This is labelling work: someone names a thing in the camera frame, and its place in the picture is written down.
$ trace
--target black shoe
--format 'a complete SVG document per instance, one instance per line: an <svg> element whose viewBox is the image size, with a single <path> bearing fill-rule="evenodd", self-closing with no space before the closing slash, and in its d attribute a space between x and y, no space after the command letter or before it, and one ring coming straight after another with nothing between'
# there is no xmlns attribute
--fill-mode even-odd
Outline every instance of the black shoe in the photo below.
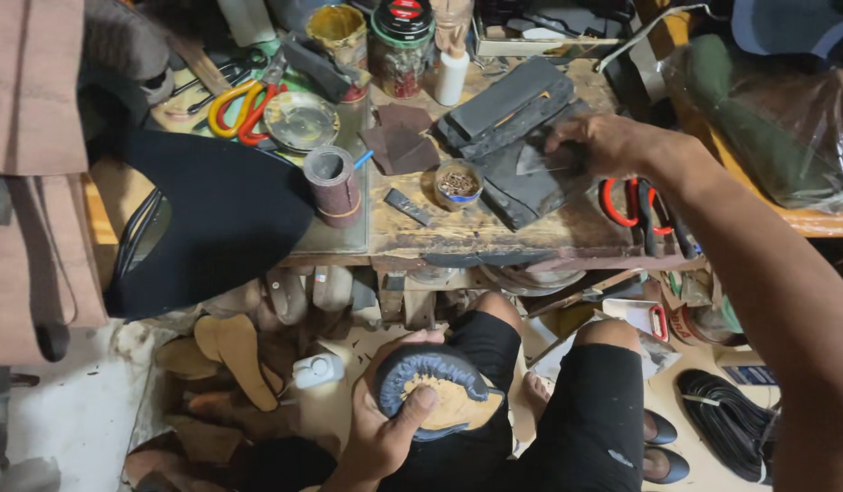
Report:
<svg viewBox="0 0 843 492"><path fill-rule="evenodd" d="M646 444L669 444L677 440L677 429L656 412L644 410L643 436Z"/></svg>
<svg viewBox="0 0 843 492"><path fill-rule="evenodd" d="M682 456L658 446L646 446L643 452L643 479L666 485L689 475L689 462Z"/></svg>

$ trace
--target bare foot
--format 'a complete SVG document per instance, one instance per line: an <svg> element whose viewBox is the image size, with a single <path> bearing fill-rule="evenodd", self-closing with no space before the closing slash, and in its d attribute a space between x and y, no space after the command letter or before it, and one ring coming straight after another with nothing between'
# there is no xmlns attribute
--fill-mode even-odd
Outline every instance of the bare foot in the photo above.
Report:
<svg viewBox="0 0 843 492"><path fill-rule="evenodd" d="M530 371L525 373L522 391L525 392L525 398L531 406L534 422L539 423L539 419L543 417L543 411L546 410L546 405L549 404L549 398L552 395L549 394L546 385L543 384L539 376Z"/></svg>

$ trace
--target pliers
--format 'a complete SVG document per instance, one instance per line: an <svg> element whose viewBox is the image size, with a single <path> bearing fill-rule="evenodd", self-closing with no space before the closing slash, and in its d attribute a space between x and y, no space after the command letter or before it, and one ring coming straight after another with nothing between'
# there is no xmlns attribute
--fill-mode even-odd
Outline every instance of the pliers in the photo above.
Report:
<svg viewBox="0 0 843 492"><path fill-rule="evenodd" d="M644 235L644 252L647 256L656 255L655 236L667 236L675 232L679 250L686 259L692 259L698 255L694 245L688 240L685 225L670 211L669 217L658 213L655 207L655 188L645 179L629 179L625 182L625 197L628 202L628 217L620 214L613 206L612 191L616 179L607 179L603 182L600 197L601 208L604 214L615 223L625 227L639 225ZM652 211L655 210L662 223L661 227L655 225L652 219Z"/></svg>
<svg viewBox="0 0 843 492"><path fill-rule="evenodd" d="M216 97L209 108L209 128L211 128L212 133L223 138L238 137L243 144L247 145L257 145L260 141L266 140L266 134L253 131L254 125L261 119L263 110L269 100L280 92L287 91L285 84L278 85L281 76L285 73L286 66L284 52L279 48L270 60L259 82L248 81ZM264 95L263 101L257 107L254 107L254 101L264 88L266 89L266 95ZM230 127L224 123L224 113L230 107L230 103L241 95L245 95L245 99L242 101L240 113L236 117L236 123Z"/></svg>

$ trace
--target black shorts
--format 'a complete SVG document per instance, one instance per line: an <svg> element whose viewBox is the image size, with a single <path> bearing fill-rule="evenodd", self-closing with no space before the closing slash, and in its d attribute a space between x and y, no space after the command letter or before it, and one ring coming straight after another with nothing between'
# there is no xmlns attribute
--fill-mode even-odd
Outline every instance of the black shorts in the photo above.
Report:
<svg viewBox="0 0 843 492"><path fill-rule="evenodd" d="M447 341L494 386L512 385L521 338L502 319L469 311ZM488 424L437 441L413 442L403 466L379 490L558 490L639 492L644 388L640 355L626 348L574 347L561 361L536 440L517 461L508 408Z"/></svg>

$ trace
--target leg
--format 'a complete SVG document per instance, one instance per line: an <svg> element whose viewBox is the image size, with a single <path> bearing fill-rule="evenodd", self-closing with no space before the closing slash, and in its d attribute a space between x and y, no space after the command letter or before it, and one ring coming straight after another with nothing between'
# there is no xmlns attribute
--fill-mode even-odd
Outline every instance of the leg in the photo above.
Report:
<svg viewBox="0 0 843 492"><path fill-rule="evenodd" d="M634 327L617 320L586 325L561 361L536 441L517 473L539 480L534 490L639 491L643 396Z"/></svg>
<svg viewBox="0 0 843 492"><path fill-rule="evenodd" d="M522 319L499 293L486 292L450 324L447 343L467 355L493 386L507 392L512 384ZM512 452L512 429L504 402L488 424L437 441L413 442L403 466L385 478L379 490L473 490L488 480Z"/></svg>

